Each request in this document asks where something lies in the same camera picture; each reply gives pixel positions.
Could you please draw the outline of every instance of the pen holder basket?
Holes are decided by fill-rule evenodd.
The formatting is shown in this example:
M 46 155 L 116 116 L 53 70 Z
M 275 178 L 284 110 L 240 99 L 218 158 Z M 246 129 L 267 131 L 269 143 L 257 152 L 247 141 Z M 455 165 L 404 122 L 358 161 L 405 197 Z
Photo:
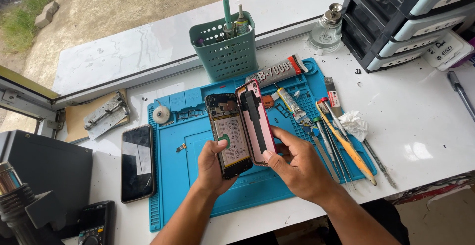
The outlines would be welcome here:
M 239 13 L 231 15 L 231 21 L 238 16 Z M 223 32 L 224 18 L 190 28 L 191 45 L 212 83 L 258 70 L 254 21 L 249 12 L 244 11 L 244 16 L 249 20 L 250 31 L 221 42 L 215 38 Z M 205 46 L 195 45 L 200 38 L 204 39 Z

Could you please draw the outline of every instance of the tissue paper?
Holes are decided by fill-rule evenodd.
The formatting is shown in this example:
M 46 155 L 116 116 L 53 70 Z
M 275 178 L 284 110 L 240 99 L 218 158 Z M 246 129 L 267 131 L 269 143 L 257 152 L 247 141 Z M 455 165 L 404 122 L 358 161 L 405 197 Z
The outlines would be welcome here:
M 361 119 L 359 116 L 359 111 L 346 112 L 338 119 L 340 120 L 343 128 L 345 128 L 349 134 L 352 134 L 360 142 L 363 142 L 363 140 L 366 138 L 366 135 L 368 134 L 368 128 L 370 127 L 370 124 L 367 121 Z

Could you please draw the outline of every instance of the blue silicone repair mat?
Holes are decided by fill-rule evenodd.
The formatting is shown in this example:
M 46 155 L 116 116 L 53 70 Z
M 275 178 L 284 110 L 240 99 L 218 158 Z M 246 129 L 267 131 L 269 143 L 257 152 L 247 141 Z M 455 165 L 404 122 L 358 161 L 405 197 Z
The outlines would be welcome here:
M 309 69 L 308 73 L 280 81 L 278 85 L 285 88 L 290 95 L 300 90 L 297 103 L 312 119 L 318 116 L 315 101 L 326 97 L 327 93 L 324 76 L 315 60 L 308 58 L 303 62 Z M 244 84 L 245 77 L 246 75 L 243 75 L 164 96 L 148 105 L 149 123 L 152 125 L 154 133 L 154 156 L 157 170 L 157 194 L 150 198 L 150 231 L 162 229 L 198 177 L 197 162 L 199 153 L 205 142 L 213 139 L 204 97 L 211 93 L 234 92 L 236 88 Z M 261 88 L 261 92 L 263 95 L 269 95 L 275 93 L 276 88 L 274 85 L 267 86 Z M 158 101 L 170 109 L 172 113 L 170 120 L 174 120 L 174 123 L 167 126 L 158 126 L 153 121 L 152 113 L 158 107 Z M 281 99 L 275 102 L 275 106 L 278 103 L 290 114 Z M 313 139 L 297 125 L 292 116 L 285 118 L 274 107 L 268 109 L 267 116 L 271 125 L 285 129 L 315 144 Z M 362 144 L 353 136 L 350 136 L 350 139 L 356 151 L 359 152 L 370 171 L 375 175 L 376 169 Z M 186 148 L 176 152 L 177 147 L 183 143 Z M 352 179 L 364 178 L 364 175 L 343 149 L 343 146 L 340 145 L 339 148 Z M 292 196 L 294 194 L 290 192 L 272 169 L 253 166 L 250 170 L 242 173 L 226 193 L 219 196 L 211 211 L 211 216 L 215 217 Z

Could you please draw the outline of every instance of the grass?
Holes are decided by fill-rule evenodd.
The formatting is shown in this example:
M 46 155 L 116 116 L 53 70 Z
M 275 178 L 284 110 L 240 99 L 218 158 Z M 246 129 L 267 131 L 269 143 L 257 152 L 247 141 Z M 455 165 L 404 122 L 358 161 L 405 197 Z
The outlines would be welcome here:
M 36 16 L 51 1 L 53 0 L 22 0 L 22 3 L 12 5 L 0 15 L 7 53 L 25 52 L 31 47 L 39 30 L 35 26 Z

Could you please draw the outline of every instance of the person's right hand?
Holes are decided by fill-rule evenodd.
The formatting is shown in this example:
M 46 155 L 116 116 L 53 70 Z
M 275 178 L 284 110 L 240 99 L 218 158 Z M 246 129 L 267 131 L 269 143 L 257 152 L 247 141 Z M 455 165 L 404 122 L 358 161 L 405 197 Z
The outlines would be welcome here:
M 327 173 L 310 142 L 276 126 L 271 130 L 282 141 L 276 148 L 283 156 L 272 151 L 264 151 L 263 156 L 295 195 L 323 207 L 343 189 Z

